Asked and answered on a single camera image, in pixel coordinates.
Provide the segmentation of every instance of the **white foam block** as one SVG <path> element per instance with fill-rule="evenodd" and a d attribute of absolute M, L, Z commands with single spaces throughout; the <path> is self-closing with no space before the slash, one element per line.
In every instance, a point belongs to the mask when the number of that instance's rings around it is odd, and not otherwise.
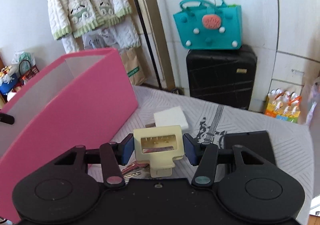
<path fill-rule="evenodd" d="M 181 107 L 173 107 L 153 114 L 156 127 L 180 125 L 182 131 L 187 131 L 189 125 Z"/>

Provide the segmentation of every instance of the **gray patterned tablecloth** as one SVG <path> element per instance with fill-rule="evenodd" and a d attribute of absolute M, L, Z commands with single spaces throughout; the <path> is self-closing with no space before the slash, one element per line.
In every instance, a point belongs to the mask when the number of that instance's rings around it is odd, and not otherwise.
<path fill-rule="evenodd" d="M 209 141 L 221 147 L 226 133 L 267 130 L 277 166 L 298 180 L 304 188 L 305 202 L 297 221 L 307 224 L 314 182 L 313 145 L 307 126 L 164 91 L 133 88 L 139 103 L 138 109 L 115 135 L 114 141 L 120 142 L 133 129 L 153 123 L 153 113 L 176 106 L 183 109 L 189 133 L 199 142 Z M 191 166 L 186 157 L 175 161 L 175 164 L 173 178 L 187 177 L 190 180 L 193 177 L 196 167 Z M 216 180 L 222 178 L 223 170 L 220 169 Z"/>

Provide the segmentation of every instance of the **black pole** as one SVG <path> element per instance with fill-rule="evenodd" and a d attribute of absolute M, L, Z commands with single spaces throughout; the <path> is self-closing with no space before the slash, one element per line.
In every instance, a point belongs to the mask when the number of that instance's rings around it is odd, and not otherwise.
<path fill-rule="evenodd" d="M 141 22 L 143 34 L 144 34 L 144 36 L 145 36 L 145 38 L 146 38 L 146 42 L 147 42 L 149 54 L 150 54 L 150 57 L 151 57 L 151 60 L 152 60 L 153 68 L 154 68 L 154 70 L 155 70 L 155 72 L 156 72 L 156 78 L 157 78 L 157 81 L 158 81 L 159 89 L 162 90 L 162 85 L 161 85 L 160 77 L 159 77 L 159 74 L 158 74 L 158 69 L 157 69 L 156 61 L 155 61 L 155 58 L 154 58 L 153 53 L 152 53 L 152 48 L 151 48 L 150 40 L 149 40 L 149 37 L 148 37 L 146 25 L 145 25 L 144 20 L 143 20 L 143 16 L 142 16 L 142 13 L 141 13 L 141 8 L 140 8 L 140 5 L 139 5 L 138 0 L 134 0 L 134 4 L 136 5 L 136 8 L 137 8 L 137 12 L 138 12 L 139 19 L 140 19 L 140 22 Z"/>

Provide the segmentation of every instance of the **black clip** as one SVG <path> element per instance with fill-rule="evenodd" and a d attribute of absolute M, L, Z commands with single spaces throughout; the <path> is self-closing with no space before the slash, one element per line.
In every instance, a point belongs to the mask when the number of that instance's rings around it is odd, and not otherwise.
<path fill-rule="evenodd" d="M 0 122 L 9 124 L 9 125 L 13 125 L 14 124 L 14 117 L 4 114 L 4 113 L 0 113 Z"/>

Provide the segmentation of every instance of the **drawer handle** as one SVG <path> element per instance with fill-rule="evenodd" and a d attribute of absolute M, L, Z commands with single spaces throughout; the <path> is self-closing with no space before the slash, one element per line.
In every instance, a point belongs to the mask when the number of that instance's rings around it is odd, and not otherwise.
<path fill-rule="evenodd" d="M 291 69 L 291 71 L 292 71 L 294 74 L 304 75 L 304 72 L 302 72 L 302 71 L 298 71 L 298 70 L 295 70 L 295 69 Z"/>

